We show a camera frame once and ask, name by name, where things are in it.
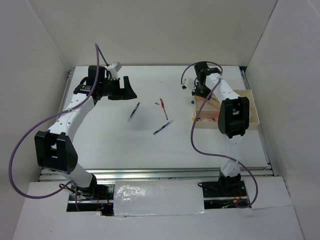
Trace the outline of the blue capped gel pen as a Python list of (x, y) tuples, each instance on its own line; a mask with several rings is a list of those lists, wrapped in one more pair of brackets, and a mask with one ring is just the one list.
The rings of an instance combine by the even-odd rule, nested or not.
[(213, 100), (215, 102), (218, 102), (218, 100), (213, 98), (213, 97), (210, 97), (207, 101), (211, 101), (211, 100)]

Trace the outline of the orange highlighter pen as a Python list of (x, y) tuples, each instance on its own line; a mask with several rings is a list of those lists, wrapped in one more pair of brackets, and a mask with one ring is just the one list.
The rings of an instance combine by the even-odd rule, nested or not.
[(215, 110), (219, 110), (220, 109), (220, 104), (217, 101), (214, 101), (214, 100), (206, 101), (205, 106), (212, 106)]

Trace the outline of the black gel pen clear cap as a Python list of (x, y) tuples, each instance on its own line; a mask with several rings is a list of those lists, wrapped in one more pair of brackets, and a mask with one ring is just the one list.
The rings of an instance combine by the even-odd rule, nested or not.
[(129, 118), (128, 118), (128, 121), (129, 121), (129, 122), (133, 119), (133, 116), (134, 116), (134, 114), (136, 113), (136, 111), (137, 111), (138, 107), (140, 106), (140, 104), (141, 104), (141, 103), (138, 102), (138, 103), (136, 104), (136, 106), (134, 107), (132, 113), (130, 114), (130, 116), (129, 116)]

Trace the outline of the pink capped marker bottle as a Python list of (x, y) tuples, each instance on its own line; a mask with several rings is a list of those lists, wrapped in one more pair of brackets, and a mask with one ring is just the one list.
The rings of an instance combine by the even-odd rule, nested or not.
[(217, 122), (218, 117), (198, 117), (197, 122)]

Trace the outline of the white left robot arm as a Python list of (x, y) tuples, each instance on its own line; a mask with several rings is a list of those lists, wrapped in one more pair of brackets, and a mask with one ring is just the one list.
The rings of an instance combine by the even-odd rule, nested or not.
[(137, 98), (128, 76), (123, 77), (124, 87), (120, 86), (120, 69), (118, 62), (107, 67), (90, 65), (88, 75), (74, 89), (66, 113), (47, 131), (38, 131), (34, 137), (38, 165), (73, 181), (88, 200), (97, 197), (99, 185), (97, 178), (79, 164), (73, 139), (86, 115), (101, 98), (112, 101)]

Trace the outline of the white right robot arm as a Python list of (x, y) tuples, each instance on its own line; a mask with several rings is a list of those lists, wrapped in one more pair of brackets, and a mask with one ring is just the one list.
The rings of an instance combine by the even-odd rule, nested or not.
[(241, 170), (239, 163), (240, 145), (250, 123), (250, 101), (237, 94), (223, 79), (223, 69), (220, 65), (210, 68), (206, 61), (194, 65), (197, 83), (193, 94), (204, 97), (199, 108), (202, 111), (205, 103), (215, 96), (220, 103), (217, 125), (223, 135), (225, 154), (214, 154), (200, 151), (193, 140), (196, 121), (193, 121), (190, 140), (194, 150), (202, 155), (220, 157), (225, 160), (219, 170), (218, 186), (223, 196), (230, 196), (241, 185)]

